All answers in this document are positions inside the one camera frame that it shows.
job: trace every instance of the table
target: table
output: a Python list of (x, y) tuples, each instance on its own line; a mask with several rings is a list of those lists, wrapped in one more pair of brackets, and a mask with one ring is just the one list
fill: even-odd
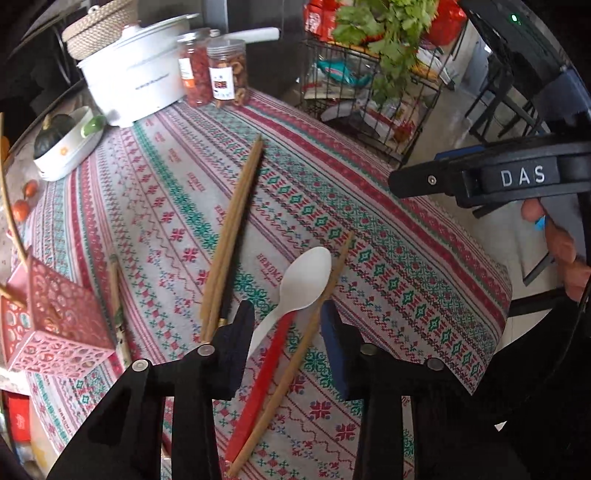
[[(278, 285), (290, 262), (316, 245), (338, 252), (353, 229), (356, 241), (334, 295), (343, 320), (397, 358), (443, 359), (473, 391), (504, 328), (511, 299), (505, 268), (428, 199), (395, 200), (386, 164), (258, 92), (246, 108), (177, 103), (132, 128), (109, 129), (77, 170), (46, 185), (25, 225), (25, 243), (47, 265), (92, 289), (105, 316), (106, 262), (117, 253), (132, 356), (155, 364), (181, 358), (199, 342), (199, 304), (217, 236), (259, 132), (265, 154), (234, 304), (250, 300), (260, 321), (278, 303)], [(291, 330), (276, 380), (304, 328), (297, 322)], [(236, 397), (214, 404), (222, 458), (259, 368), (255, 355)], [(35, 408), (57, 450), (120, 372), (112, 356), (84, 380), (28, 374)], [(168, 434), (171, 418), (168, 404)], [(360, 402), (339, 401), (317, 336), (241, 477), (349, 480), (360, 418)], [(408, 477), (408, 409), (404, 440)], [(170, 478), (165, 462), (162, 473)]]

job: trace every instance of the green herb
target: green herb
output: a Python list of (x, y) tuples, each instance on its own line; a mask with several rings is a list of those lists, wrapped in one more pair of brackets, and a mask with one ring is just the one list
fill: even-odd
[(374, 80), (378, 104), (402, 95), (411, 68), (417, 63), (417, 48), (423, 31), (431, 26), (439, 0), (358, 0), (354, 7), (340, 7), (333, 38), (346, 45), (367, 46), (380, 55), (381, 74)]

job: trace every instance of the white ceramic dish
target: white ceramic dish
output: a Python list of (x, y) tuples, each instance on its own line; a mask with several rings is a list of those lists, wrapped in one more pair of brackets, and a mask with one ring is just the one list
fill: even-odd
[(94, 118), (89, 107), (74, 110), (70, 116), (76, 122), (74, 128), (45, 155), (33, 160), (43, 180), (56, 181), (68, 175), (92, 153), (103, 134), (104, 128), (100, 128), (87, 137), (83, 136), (83, 128)]

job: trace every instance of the human hand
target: human hand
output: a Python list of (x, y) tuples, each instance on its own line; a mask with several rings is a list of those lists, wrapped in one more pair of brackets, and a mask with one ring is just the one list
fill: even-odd
[[(528, 199), (523, 202), (521, 216), (525, 220), (536, 222), (544, 215), (546, 215), (544, 208), (538, 199)], [(580, 301), (591, 276), (591, 267), (577, 260), (574, 240), (566, 231), (557, 227), (548, 215), (545, 219), (544, 233), (548, 251), (556, 260), (558, 275), (564, 281), (566, 294), (572, 300)]]

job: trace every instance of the white plastic spoon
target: white plastic spoon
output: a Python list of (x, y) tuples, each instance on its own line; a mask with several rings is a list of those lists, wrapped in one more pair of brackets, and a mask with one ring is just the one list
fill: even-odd
[(318, 300), (329, 280), (331, 268), (332, 256), (324, 247), (311, 248), (294, 260), (279, 285), (279, 305), (269, 312), (252, 334), (248, 358), (281, 317), (305, 309)]

